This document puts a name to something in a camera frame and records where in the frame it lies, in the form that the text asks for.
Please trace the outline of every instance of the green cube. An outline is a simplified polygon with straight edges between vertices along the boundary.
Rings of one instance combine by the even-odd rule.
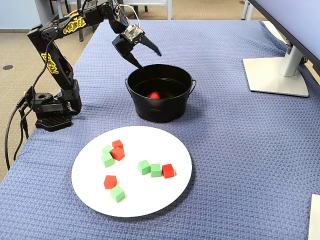
[[[103,154],[109,154],[113,149],[114,149],[113,146],[107,145],[104,148],[102,148],[102,153]]]
[[[151,177],[155,178],[155,177],[161,177],[161,167],[160,164],[151,164]]]
[[[118,203],[125,198],[125,191],[120,186],[115,186],[110,190],[111,197]]]
[[[104,166],[110,167],[111,165],[113,165],[115,163],[113,157],[111,156],[110,153],[105,153],[101,156],[102,159],[102,163],[104,164]]]
[[[138,163],[138,169],[142,175],[145,175],[147,173],[150,173],[151,167],[147,160],[141,161]]]

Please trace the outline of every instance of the robotic arm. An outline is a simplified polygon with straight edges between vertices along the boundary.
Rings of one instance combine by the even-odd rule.
[[[35,26],[28,33],[28,37],[42,57],[47,60],[47,69],[61,87],[61,93],[53,96],[50,93],[36,93],[35,101],[32,87],[25,94],[29,107],[33,105],[37,121],[35,126],[53,132],[72,125],[71,116],[81,111],[81,98],[79,95],[78,81],[74,79],[73,68],[61,54],[54,40],[73,34],[80,29],[96,25],[109,20],[112,30],[119,34],[112,44],[120,55],[138,68],[143,68],[131,51],[138,43],[154,50],[159,56],[161,53],[146,36],[145,32],[136,25],[130,26],[126,16],[117,0],[93,0],[88,2],[84,9],[71,13],[70,16],[55,20],[49,24]]]

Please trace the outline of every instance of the table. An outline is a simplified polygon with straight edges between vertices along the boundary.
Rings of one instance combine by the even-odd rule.
[[[242,59],[286,51],[261,21],[142,20],[141,27],[162,52],[137,45],[142,65],[176,65],[197,80],[185,115],[167,124],[136,115],[125,87],[135,67],[113,48],[109,23],[100,24],[74,67],[82,111],[73,126],[36,129],[0,185],[0,239],[306,239],[311,195],[320,193],[320,88],[308,69],[299,67],[309,98],[250,92]],[[95,212],[73,191],[73,162],[96,136],[138,125],[185,144],[189,185],[154,214]]]

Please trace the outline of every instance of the foam block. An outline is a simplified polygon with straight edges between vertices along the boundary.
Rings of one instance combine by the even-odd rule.
[[[110,190],[110,195],[118,203],[125,198],[125,191],[120,186],[115,186]]]
[[[107,145],[104,148],[102,148],[102,153],[103,154],[109,154],[113,149],[114,149],[113,146]]]
[[[159,93],[157,91],[150,93],[148,97],[151,99],[160,99]]]
[[[162,166],[162,173],[163,173],[163,176],[165,179],[175,176],[175,170],[171,164],[163,165]]]
[[[122,148],[117,146],[115,149],[111,151],[111,155],[115,160],[120,161],[121,159],[124,158],[125,151]]]
[[[103,184],[105,189],[113,189],[117,185],[117,177],[107,175]]]
[[[119,147],[121,149],[124,149],[124,145],[122,144],[122,142],[120,140],[113,141],[112,142],[112,147],[114,147],[114,148]]]
[[[145,175],[147,173],[150,173],[151,167],[147,160],[141,161],[138,163],[138,169],[142,175]]]
[[[102,163],[104,164],[104,166],[110,167],[111,165],[115,164],[115,161],[113,159],[113,157],[111,156],[110,153],[105,153],[101,156],[102,159]]]
[[[150,169],[151,169],[151,177],[161,177],[161,167],[160,164],[150,164]]]

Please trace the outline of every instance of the monitor base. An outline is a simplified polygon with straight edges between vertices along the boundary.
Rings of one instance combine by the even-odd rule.
[[[243,64],[252,92],[309,97],[306,82],[297,69],[294,76],[279,74],[284,57],[244,58]]]

